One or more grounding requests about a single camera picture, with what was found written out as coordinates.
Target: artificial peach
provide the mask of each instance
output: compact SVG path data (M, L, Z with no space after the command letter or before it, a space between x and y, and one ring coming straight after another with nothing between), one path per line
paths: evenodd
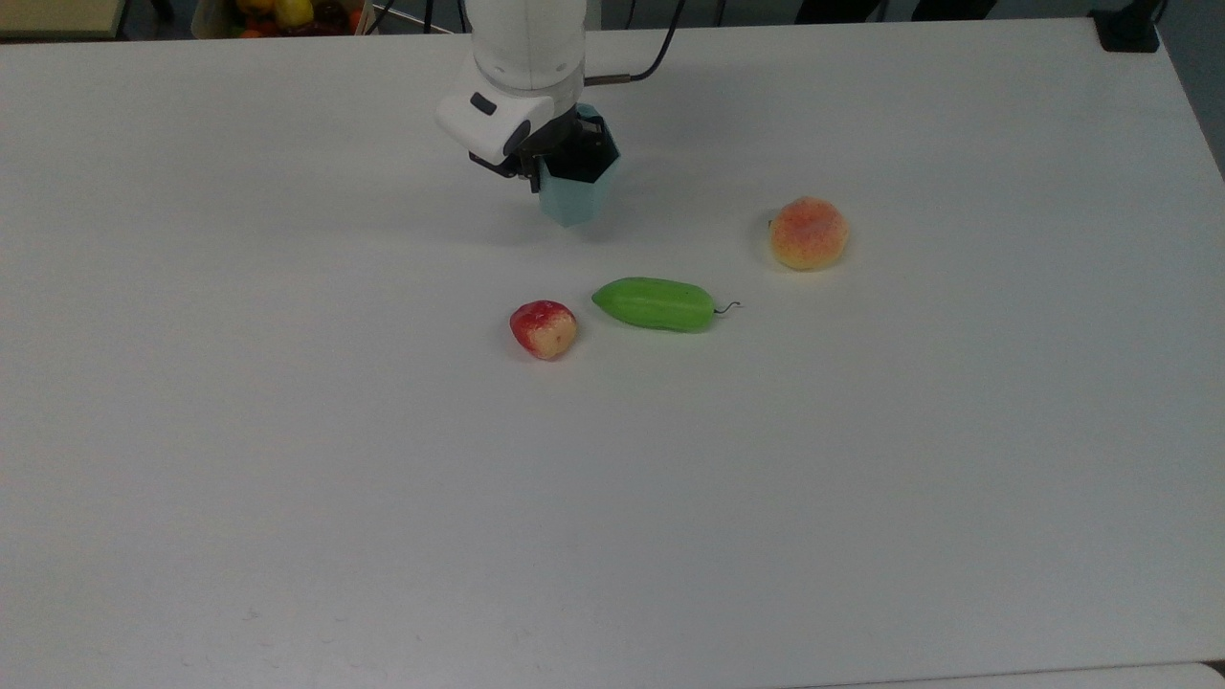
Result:
M794 270L823 268L842 256L850 228L829 201L802 196L769 223L769 245L780 264Z

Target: green cucumber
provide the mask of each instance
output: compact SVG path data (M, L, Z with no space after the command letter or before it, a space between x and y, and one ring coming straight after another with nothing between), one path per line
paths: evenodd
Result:
M638 327L698 332L714 318L714 299L696 284L658 277L624 277L592 294L619 321Z

